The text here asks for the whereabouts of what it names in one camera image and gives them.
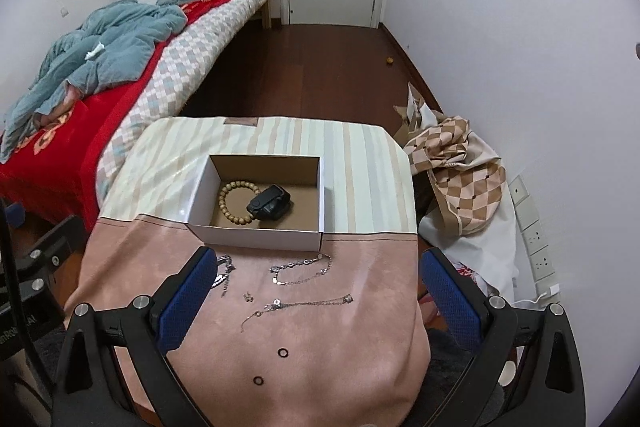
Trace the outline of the white wall socket strip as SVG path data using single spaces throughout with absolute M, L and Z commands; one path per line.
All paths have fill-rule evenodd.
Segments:
M 516 264 L 520 269 L 520 275 L 514 283 L 516 300 L 535 299 L 552 284 L 560 285 L 560 283 L 554 269 L 552 250 L 542 228 L 535 199 L 529 194 L 521 176 L 514 176 L 509 184 L 509 191 L 518 224 Z M 550 299 L 542 300 L 537 306 L 517 306 L 542 309 L 559 297 L 560 293 Z

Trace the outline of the teal blue quilt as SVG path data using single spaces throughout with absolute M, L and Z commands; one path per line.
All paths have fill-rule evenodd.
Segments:
M 1 161 L 74 96 L 101 93 L 140 79 L 156 47 L 188 24 L 181 7 L 198 0 L 120 0 L 93 11 L 58 38 L 28 90 L 4 115 Z

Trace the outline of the torn cardboard pieces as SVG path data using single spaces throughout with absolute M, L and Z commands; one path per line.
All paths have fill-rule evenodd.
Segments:
M 407 105 L 395 106 L 394 111 L 401 119 L 400 128 L 394 134 L 394 139 L 400 146 L 405 146 L 415 136 L 438 124 L 436 115 L 412 83 L 408 84 Z

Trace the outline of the white cardboard box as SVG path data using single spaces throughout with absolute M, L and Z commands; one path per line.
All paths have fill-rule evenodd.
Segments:
M 184 215 L 209 246 L 316 253 L 324 196 L 318 156 L 210 155 Z

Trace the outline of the black smart band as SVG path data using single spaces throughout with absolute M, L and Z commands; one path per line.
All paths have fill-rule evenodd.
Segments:
M 259 221 L 278 221 L 290 209 L 291 194 L 277 184 L 265 188 L 246 206 L 248 213 Z

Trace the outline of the brown checkered cloth bag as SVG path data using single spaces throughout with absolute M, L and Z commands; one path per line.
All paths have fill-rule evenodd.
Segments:
M 433 126 L 411 135 L 404 151 L 411 172 L 427 175 L 448 234 L 472 235 L 488 227 L 506 188 L 506 169 L 469 121 L 437 114 Z

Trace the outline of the dark fuzzy trousers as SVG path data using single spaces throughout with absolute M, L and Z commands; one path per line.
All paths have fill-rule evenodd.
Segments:
M 423 426 L 454 389 L 457 380 L 472 359 L 472 352 L 462 349 L 448 332 L 427 329 L 431 362 L 423 384 L 403 426 Z

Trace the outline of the white plastic bag red logo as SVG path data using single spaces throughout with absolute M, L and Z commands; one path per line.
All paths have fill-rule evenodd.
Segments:
M 474 272 L 472 269 L 461 262 L 452 260 L 451 263 L 457 273 L 462 277 L 467 277 L 468 279 L 470 279 L 478 288 L 480 288 L 480 291 L 485 297 L 489 297 L 491 295 L 491 287 L 486 283 L 483 277 L 478 275 L 476 272 Z

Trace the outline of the foot in red flip-flop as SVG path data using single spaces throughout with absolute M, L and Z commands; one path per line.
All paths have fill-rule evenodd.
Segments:
M 426 294 L 419 300 L 419 307 L 424 323 L 430 323 L 438 315 L 438 308 L 430 294 Z

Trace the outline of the red bed blanket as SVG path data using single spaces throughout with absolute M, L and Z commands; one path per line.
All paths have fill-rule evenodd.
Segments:
M 96 166 L 102 150 L 149 82 L 171 37 L 159 44 L 134 82 L 101 93 L 74 96 L 43 119 L 7 162 L 1 161 L 1 195 L 51 222 L 75 215 L 91 231 L 99 217 Z

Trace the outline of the pink striped table cloth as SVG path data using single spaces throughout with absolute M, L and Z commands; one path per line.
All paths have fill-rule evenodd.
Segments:
M 106 196 L 66 310 L 126 306 L 179 271 L 200 246 L 186 201 L 201 161 L 217 154 L 320 157 L 326 229 L 311 265 L 292 251 L 231 249 L 230 279 L 209 291 L 169 355 L 186 390 L 216 426 L 401 424 L 431 349 L 416 298 L 408 158 L 380 127 L 155 121 Z

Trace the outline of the checkered bed sheet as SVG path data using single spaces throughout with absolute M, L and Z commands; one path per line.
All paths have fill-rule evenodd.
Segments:
M 99 205 L 104 203 L 142 132 L 153 122 L 180 113 L 227 44 L 267 3 L 268 0 L 198 0 L 183 7 L 190 22 L 160 52 L 149 82 L 102 150 L 96 166 Z

